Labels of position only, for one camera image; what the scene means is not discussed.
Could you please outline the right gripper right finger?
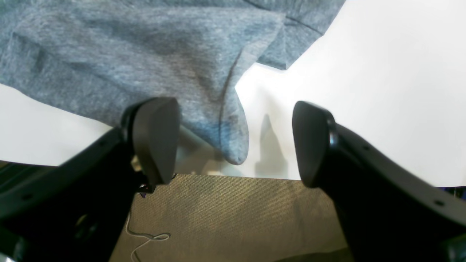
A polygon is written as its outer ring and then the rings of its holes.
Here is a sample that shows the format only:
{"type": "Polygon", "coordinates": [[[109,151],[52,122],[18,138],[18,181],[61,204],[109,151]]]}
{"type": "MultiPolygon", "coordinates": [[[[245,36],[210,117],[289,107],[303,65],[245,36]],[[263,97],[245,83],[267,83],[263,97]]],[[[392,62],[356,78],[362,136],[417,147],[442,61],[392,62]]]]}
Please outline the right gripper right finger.
{"type": "Polygon", "coordinates": [[[333,200],[356,262],[464,262],[465,200],[406,171],[315,104],[293,108],[302,183],[333,200]]]}

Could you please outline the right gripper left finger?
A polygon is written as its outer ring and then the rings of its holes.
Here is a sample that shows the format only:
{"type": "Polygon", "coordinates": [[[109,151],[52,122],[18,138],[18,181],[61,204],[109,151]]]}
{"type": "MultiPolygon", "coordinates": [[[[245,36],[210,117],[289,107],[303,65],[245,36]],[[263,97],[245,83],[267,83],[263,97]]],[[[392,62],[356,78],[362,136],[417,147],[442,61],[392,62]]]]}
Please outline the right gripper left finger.
{"type": "Polygon", "coordinates": [[[178,101],[153,98],[59,166],[1,162],[1,255],[108,261],[135,195],[172,181],[179,131],[178,101]]]}

